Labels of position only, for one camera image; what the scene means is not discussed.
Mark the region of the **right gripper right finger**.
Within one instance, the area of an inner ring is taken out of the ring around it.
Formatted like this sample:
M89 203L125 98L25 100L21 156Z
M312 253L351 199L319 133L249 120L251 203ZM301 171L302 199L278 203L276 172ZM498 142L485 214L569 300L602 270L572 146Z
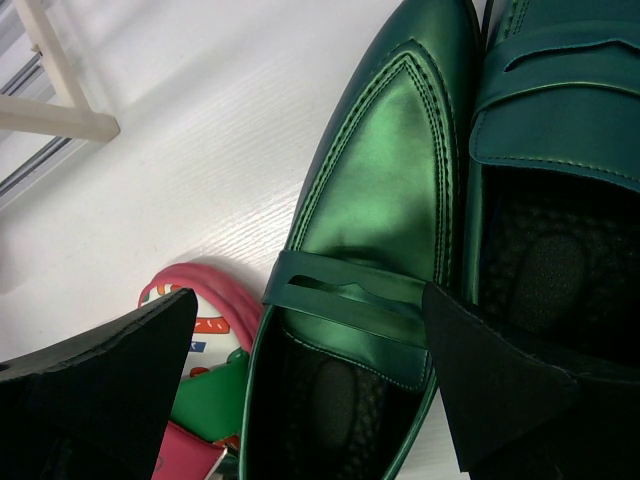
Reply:
M429 351L473 479L636 479L639 371L484 317L425 286Z

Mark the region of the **cream shoe shelf with rods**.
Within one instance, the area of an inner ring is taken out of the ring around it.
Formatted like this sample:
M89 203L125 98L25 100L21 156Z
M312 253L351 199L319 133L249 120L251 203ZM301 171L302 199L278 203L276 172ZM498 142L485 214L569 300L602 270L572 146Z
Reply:
M94 110L49 16L48 1L1 3L1 205L77 150L120 133Z

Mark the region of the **green metallic loafer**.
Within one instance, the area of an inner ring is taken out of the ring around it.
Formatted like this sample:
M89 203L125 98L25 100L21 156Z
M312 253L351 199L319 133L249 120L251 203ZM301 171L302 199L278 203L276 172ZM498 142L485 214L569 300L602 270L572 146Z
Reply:
M318 145L251 352L243 479L392 479L436 392L422 295L459 276L482 42L469 1L399 4Z
M490 1L469 139L463 294L639 360L639 5Z

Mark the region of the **right pink kids sandal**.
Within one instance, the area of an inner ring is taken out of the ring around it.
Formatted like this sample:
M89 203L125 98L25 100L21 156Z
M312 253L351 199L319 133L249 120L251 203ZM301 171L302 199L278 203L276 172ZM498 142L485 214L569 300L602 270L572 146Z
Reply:
M182 288L196 295L196 319L152 477L236 479L249 355L261 306L227 273L193 262L158 272L138 305Z

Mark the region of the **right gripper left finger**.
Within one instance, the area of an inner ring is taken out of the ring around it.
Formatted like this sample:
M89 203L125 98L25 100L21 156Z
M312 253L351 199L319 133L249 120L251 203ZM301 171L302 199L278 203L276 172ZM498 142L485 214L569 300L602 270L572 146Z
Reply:
M149 479L189 351L195 293L1 364L4 479Z

